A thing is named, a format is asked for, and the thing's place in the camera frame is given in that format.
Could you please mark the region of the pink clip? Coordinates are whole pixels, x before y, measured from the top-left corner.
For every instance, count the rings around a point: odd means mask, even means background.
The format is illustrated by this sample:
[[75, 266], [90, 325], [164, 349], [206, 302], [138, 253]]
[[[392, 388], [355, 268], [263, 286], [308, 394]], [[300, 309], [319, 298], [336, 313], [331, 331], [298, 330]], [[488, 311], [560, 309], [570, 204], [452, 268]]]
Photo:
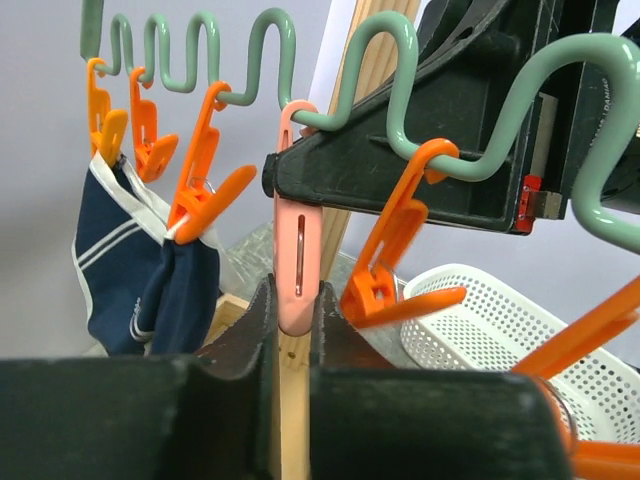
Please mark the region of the pink clip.
[[278, 324], [293, 337], [306, 334], [319, 292], [322, 208], [274, 195], [273, 268]]

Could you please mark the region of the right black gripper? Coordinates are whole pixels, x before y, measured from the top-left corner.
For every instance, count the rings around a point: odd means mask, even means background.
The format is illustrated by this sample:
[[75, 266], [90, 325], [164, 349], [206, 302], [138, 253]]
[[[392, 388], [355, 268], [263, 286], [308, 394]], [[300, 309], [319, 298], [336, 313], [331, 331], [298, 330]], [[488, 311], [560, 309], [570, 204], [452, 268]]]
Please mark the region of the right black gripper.
[[[452, 141], [460, 158], [486, 150], [507, 93], [526, 61], [553, 41], [595, 28], [592, 1], [432, 1], [418, 27], [419, 67], [405, 116], [420, 144]], [[529, 104], [504, 163], [488, 179], [422, 180], [414, 196], [431, 223], [528, 234], [535, 191], [559, 192], [568, 173], [584, 68], [555, 73]], [[384, 131], [391, 89], [362, 101], [336, 132], [318, 132], [267, 156], [262, 188], [315, 205], [377, 214], [407, 162]]]

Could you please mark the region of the green wire hanger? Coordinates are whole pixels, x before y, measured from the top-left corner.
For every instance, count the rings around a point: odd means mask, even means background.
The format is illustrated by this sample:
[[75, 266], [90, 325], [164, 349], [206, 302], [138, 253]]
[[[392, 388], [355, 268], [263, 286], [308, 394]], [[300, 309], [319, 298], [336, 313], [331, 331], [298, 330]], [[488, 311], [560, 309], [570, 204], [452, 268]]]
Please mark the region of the green wire hanger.
[[579, 33], [537, 48], [524, 39], [524, 9], [522, 1], [474, 1], [432, 53], [400, 13], [364, 21], [347, 46], [336, 111], [295, 115], [312, 135], [268, 156], [264, 193], [377, 214], [419, 146], [443, 137], [459, 150], [428, 165], [445, 177], [440, 187], [418, 189], [428, 221], [522, 234], [518, 208], [539, 92], [559, 69], [591, 63], [605, 74], [612, 100], [574, 179], [571, 206], [592, 235], [637, 252], [638, 226], [608, 213], [601, 194], [637, 128], [638, 46]]

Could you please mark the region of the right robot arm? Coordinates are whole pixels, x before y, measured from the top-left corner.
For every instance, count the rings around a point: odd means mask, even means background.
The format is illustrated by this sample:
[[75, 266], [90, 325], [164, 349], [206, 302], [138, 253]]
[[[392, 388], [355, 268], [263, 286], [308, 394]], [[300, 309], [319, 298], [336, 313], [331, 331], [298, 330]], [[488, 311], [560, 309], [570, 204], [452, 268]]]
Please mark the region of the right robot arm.
[[525, 235], [588, 218], [638, 166], [625, 160], [639, 121], [639, 48], [612, 34], [613, 1], [432, 1], [404, 90], [412, 144], [443, 137], [458, 156], [417, 199], [432, 223]]

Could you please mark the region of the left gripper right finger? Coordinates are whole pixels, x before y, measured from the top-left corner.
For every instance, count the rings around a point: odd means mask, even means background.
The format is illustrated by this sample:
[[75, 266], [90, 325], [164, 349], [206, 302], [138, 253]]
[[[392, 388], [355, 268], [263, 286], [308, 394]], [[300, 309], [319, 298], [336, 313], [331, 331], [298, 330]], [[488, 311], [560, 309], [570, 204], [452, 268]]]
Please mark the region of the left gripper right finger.
[[508, 373], [396, 368], [315, 300], [310, 352], [314, 479], [570, 479], [551, 406]]

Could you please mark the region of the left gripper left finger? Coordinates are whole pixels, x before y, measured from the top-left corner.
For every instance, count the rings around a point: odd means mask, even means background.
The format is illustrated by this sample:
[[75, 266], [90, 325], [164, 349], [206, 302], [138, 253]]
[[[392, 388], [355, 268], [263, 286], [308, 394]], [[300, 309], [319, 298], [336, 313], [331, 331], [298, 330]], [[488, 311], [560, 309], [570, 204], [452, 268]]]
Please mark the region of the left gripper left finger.
[[192, 355], [4, 361], [2, 477], [269, 478], [274, 289]]

